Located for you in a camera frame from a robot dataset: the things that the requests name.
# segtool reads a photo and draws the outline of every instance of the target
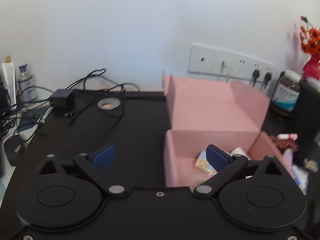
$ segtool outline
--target supplement bottle label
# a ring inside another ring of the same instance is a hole
[[[35,85],[35,81],[33,78],[28,81],[19,83],[20,92],[22,92],[26,88],[32,87],[34,85]],[[23,102],[36,101],[36,99],[37,99],[36,89],[35,88],[27,89],[26,91],[23,92],[23,94],[21,95],[21,98],[22,98]]]
[[[291,112],[297,103],[299,94],[299,92],[279,83],[272,98],[272,102],[280,108]]]

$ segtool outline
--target open cardboard box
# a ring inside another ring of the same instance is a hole
[[[269,99],[242,82],[214,82],[163,76],[171,130],[166,133],[164,169],[167,187],[194,188],[208,174],[194,167],[209,144],[231,152],[241,147],[251,159],[275,155],[288,167],[265,132],[260,131]]]

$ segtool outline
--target box flap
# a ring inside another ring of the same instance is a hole
[[[172,129],[259,131],[269,99],[242,82],[163,76]]]

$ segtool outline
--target pink vase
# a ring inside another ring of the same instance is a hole
[[[311,59],[304,65],[302,69],[302,76],[304,79],[307,77],[313,77],[319,80],[320,77],[320,57],[318,55],[311,55]]]

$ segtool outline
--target computer mouse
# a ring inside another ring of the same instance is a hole
[[[4,151],[11,166],[17,166],[24,152],[23,141],[19,135],[9,137],[4,142]]]

